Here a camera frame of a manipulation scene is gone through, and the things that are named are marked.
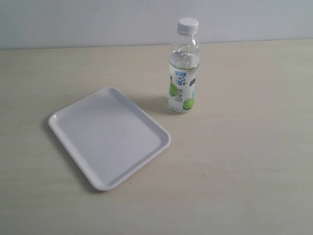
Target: white tray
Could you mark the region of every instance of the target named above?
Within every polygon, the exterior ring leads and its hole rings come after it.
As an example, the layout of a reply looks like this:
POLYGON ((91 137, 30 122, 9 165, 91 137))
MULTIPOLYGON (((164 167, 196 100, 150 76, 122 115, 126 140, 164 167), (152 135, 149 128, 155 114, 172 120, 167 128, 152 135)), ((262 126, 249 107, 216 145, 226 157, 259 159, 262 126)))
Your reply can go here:
POLYGON ((49 126, 98 190, 117 186, 171 142, 166 130, 116 88, 57 111, 49 126))

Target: table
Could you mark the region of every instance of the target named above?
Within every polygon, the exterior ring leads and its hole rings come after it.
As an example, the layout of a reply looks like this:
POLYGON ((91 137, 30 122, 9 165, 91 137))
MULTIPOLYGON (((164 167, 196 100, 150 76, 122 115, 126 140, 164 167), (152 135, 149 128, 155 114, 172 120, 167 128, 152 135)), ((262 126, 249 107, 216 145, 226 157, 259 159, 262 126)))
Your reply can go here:
POLYGON ((167 108, 168 56, 168 46, 0 51, 0 234, 313 233, 313 40, 202 45, 185 115, 167 108), (172 143, 97 192, 47 119, 108 86, 172 143))

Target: green lime graphic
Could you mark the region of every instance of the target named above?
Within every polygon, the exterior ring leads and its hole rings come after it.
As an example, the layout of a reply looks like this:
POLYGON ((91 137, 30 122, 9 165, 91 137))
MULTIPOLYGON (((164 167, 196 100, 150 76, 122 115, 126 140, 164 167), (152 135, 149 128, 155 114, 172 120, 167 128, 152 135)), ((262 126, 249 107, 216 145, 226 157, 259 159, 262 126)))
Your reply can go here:
POLYGON ((194 106, 194 104, 195 104, 195 99, 191 98, 191 99, 185 100, 182 107, 184 108, 184 110, 190 110, 192 106, 194 106))
POLYGON ((176 94, 177 94, 177 87, 172 82, 170 82, 170 95, 176 96, 176 94))

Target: tray rim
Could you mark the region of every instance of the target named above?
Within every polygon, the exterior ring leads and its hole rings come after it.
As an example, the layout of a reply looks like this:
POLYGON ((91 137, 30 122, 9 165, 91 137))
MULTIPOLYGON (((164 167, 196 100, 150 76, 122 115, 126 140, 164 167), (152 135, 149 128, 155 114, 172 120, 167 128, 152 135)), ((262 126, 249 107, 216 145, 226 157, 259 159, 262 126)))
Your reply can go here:
POLYGON ((171 135, 170 133, 165 130, 159 123, 157 123, 151 116, 149 116, 144 110, 142 110, 137 104, 135 104, 130 98, 128 98, 125 94, 123 94, 118 88, 116 87, 104 87, 98 91, 95 91, 85 97, 83 97, 82 99, 79 99, 77 101, 75 101, 74 103, 54 112, 48 119, 48 125, 51 128, 51 130, 53 131, 53 133, 55 134, 55 136, 58 138, 58 140, 61 142, 61 144, 63 145, 63 147, 66 149, 66 151, 69 153, 69 155, 71 156, 71 158, 74 160, 74 162, 77 164, 77 166, 80 168, 80 170, 82 171, 82 173, 85 175, 85 177, 88 179, 88 181, 91 183, 91 185, 99 190, 99 191, 107 191, 110 190, 116 186, 118 186, 120 183, 122 183, 124 180, 126 180, 127 178, 129 178, 131 175, 133 175, 136 171, 138 171, 139 169, 141 169, 144 165, 146 165, 148 162, 150 162, 152 159, 154 159, 157 155, 159 155, 161 152, 163 152, 166 148, 168 148, 168 146, 171 143, 171 135), (121 96, 123 96, 123 98, 129 100, 129 102, 131 102, 136 109, 138 110, 138 112, 141 112, 146 118, 148 118, 154 125, 156 125, 157 128, 159 128, 167 137, 167 142, 166 144, 162 145, 161 148, 159 148, 154 154, 152 154, 150 157, 148 157, 146 160, 144 160, 142 163, 140 163, 137 167, 135 167, 134 169, 132 169, 131 171, 127 172, 126 174, 124 174, 122 177, 120 177, 120 179, 118 179, 117 181, 115 181, 113 184, 111 185, 103 185, 103 184, 98 184, 96 182, 96 180, 93 179, 93 177, 91 176, 90 171, 91 170, 87 170, 86 167, 80 162, 80 160, 77 158, 77 154, 79 153, 75 153, 75 151, 73 151, 73 149, 71 149, 72 143, 68 144, 66 143, 66 140, 64 139, 64 137, 62 137, 62 134, 64 133, 60 133, 62 132, 62 129, 58 129, 56 124, 55 124, 55 120, 56 120, 56 116, 58 115, 58 113, 73 107, 74 105, 76 105, 78 102, 80 102, 81 100, 87 99, 90 96, 96 94, 96 93, 101 93, 103 90, 115 90, 117 91, 121 96))

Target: plastic bottle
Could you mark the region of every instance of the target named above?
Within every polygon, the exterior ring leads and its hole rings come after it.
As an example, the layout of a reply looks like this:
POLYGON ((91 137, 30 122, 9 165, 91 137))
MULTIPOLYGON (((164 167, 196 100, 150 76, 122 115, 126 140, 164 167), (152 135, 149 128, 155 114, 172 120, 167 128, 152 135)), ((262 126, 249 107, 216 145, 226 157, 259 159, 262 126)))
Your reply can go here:
POLYGON ((195 103, 195 81, 200 64, 195 35, 199 22, 193 18, 178 21, 177 37, 172 43, 168 106, 176 113, 189 112, 195 103))

